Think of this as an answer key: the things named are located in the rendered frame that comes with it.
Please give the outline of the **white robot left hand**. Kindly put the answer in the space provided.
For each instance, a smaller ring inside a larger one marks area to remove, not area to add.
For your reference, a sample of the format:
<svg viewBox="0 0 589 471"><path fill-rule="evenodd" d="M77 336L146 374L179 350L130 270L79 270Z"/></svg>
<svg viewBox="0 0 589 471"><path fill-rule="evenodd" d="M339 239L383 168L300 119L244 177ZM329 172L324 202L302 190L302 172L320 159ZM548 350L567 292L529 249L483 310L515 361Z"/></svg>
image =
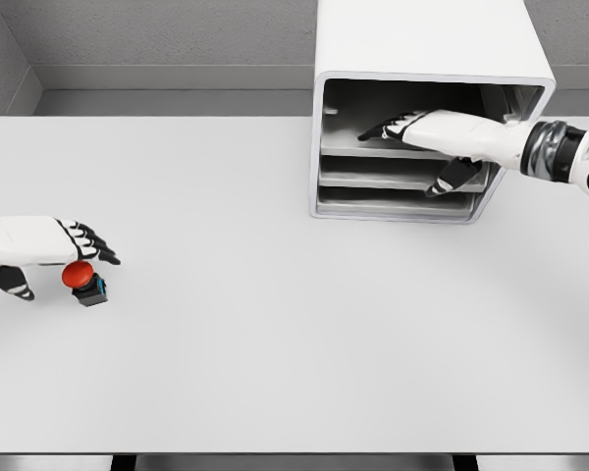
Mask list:
<svg viewBox="0 0 589 471"><path fill-rule="evenodd" d="M0 216L0 289L24 301L34 300L24 267L65 266L99 259L121 261L89 226L51 216Z"/></svg>

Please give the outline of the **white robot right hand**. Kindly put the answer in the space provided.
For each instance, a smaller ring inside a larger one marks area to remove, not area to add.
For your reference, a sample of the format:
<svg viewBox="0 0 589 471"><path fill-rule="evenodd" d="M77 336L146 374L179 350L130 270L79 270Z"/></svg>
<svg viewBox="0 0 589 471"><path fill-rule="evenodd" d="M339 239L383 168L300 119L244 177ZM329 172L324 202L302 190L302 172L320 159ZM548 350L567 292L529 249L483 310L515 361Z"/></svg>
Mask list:
<svg viewBox="0 0 589 471"><path fill-rule="evenodd" d="M478 175L486 158L480 142L482 131L498 128L498 122L448 110L399 114L360 134L357 139L387 139L436 151L452 160L425 190L432 198L458 190Z"/></svg>

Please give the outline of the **red button load switch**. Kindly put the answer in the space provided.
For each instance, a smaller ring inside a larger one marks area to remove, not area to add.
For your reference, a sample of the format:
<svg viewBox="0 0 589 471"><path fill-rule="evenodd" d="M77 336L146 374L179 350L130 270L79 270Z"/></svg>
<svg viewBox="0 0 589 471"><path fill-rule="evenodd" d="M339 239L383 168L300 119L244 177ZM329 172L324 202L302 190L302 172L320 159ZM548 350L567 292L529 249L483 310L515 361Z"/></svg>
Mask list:
<svg viewBox="0 0 589 471"><path fill-rule="evenodd" d="M72 296L85 307L108 300L105 281L86 261L75 261L67 265L62 272L62 282L72 290Z"/></svg>

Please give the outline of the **grey cabinet drawer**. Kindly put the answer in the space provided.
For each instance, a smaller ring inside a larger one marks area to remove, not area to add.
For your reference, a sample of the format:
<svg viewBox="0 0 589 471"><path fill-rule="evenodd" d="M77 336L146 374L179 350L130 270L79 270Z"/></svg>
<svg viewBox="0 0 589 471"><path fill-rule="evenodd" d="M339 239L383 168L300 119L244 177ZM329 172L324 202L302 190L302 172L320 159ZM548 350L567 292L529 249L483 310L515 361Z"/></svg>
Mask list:
<svg viewBox="0 0 589 471"><path fill-rule="evenodd" d="M466 219L474 202L473 194L462 192L427 197L419 190L321 186L317 210L355 216Z"/></svg>
<svg viewBox="0 0 589 471"><path fill-rule="evenodd" d="M447 164L445 160L322 156L319 185L424 191Z"/></svg>
<svg viewBox="0 0 589 471"><path fill-rule="evenodd" d="M427 150L397 142L356 142L353 145L322 145L320 153L326 156L348 156L361 158L391 158L412 160L449 161L451 156L438 151Z"/></svg>

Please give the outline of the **white tabletop storage cabinet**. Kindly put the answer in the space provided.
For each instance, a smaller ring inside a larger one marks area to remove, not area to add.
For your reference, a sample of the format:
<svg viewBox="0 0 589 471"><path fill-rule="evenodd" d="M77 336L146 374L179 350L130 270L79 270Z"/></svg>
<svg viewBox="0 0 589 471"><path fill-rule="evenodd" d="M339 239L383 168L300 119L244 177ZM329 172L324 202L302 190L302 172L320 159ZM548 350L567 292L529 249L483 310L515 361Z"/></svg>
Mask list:
<svg viewBox="0 0 589 471"><path fill-rule="evenodd" d="M466 219L319 213L322 145L410 112L447 109L495 121L538 119L557 87L524 0L318 0L310 211L318 218L470 224L504 170L487 163L454 193L475 196Z"/></svg>

